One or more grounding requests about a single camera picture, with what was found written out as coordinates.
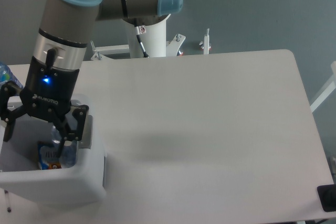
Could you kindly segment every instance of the gray floor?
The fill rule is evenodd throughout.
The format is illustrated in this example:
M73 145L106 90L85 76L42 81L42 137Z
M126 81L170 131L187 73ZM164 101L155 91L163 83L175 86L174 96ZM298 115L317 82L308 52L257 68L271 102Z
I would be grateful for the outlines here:
M0 0L1 61L29 63L44 2ZM184 0L181 13L168 21L167 38L176 33L187 36L183 49L189 55L202 53L198 42L207 28L212 53L289 49L311 99L332 74L335 24L336 0ZM92 39L96 46L127 43L119 20L97 22ZM91 56L89 48L86 59ZM336 92L314 118L326 156L336 155Z

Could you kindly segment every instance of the gripper logo text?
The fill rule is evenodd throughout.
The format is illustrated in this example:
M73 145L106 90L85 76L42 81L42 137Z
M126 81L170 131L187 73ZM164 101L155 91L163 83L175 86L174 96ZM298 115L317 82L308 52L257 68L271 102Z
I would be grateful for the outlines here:
M39 99L39 100L43 100L43 101L58 105L58 101L50 99L50 98L41 97L40 95L37 95L37 94L34 94L33 99Z

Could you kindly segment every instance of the blue led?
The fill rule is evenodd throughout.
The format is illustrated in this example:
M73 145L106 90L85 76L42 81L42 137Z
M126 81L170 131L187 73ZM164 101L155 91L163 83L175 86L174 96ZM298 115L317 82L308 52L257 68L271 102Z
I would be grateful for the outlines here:
M44 81L46 84L50 84L50 78L49 77L43 78L42 81Z

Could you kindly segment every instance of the white table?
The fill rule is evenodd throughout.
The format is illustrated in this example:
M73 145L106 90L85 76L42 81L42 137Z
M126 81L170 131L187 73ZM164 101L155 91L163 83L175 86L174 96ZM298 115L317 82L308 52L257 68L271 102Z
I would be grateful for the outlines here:
M11 66L23 83L28 65ZM84 62L108 150L107 197L42 206L0 194L1 224L271 223L336 217L300 74L287 50Z

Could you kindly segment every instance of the water bottle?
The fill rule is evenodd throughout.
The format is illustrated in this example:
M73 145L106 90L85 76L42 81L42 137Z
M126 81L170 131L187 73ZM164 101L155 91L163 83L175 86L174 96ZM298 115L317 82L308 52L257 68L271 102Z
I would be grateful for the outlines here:
M51 140L54 144L54 147L58 149L59 143L61 140L61 135L55 126L51 129ZM73 167L76 163L76 152L77 152L77 141L72 141L70 145L64 146L62 154L59 158L59 162L62 168Z
M14 81L20 88L23 88L23 85L13 75L9 66L0 61L0 87L7 81Z

